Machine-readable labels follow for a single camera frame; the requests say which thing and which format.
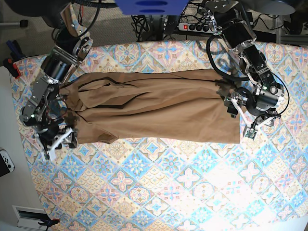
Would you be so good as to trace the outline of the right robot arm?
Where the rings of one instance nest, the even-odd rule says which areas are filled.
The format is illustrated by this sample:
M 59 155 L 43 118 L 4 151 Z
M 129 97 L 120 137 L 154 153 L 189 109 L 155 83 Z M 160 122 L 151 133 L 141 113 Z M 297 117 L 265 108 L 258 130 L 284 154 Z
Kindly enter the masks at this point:
M 84 61 L 93 44 L 90 28 L 78 21 L 73 3 L 72 0 L 36 0 L 30 10 L 54 28 L 54 46 L 42 63 L 31 97 L 20 114 L 22 124 L 36 131 L 44 151 L 54 151 L 63 145 L 77 146 L 76 130 L 72 125 L 61 128 L 65 115 L 52 108 L 54 103 L 64 101 L 61 86 Z

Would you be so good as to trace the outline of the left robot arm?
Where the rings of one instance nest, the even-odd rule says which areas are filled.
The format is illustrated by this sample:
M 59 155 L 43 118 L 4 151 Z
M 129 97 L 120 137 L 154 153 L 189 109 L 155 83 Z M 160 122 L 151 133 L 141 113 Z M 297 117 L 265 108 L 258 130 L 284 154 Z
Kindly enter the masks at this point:
M 224 79 L 233 83 L 249 81 L 254 92 L 239 87 L 236 93 L 246 99 L 247 111 L 257 118 L 280 118 L 277 112 L 279 102 L 284 99 L 286 86 L 277 82 L 267 66 L 264 54 L 255 46 L 256 34 L 240 0 L 204 0 L 201 3 L 202 15 L 212 31 L 211 40 L 221 38 L 230 51 L 238 55 L 240 70 L 244 77 L 229 75 L 217 68 L 210 53 L 210 42 L 206 53 L 214 70 Z

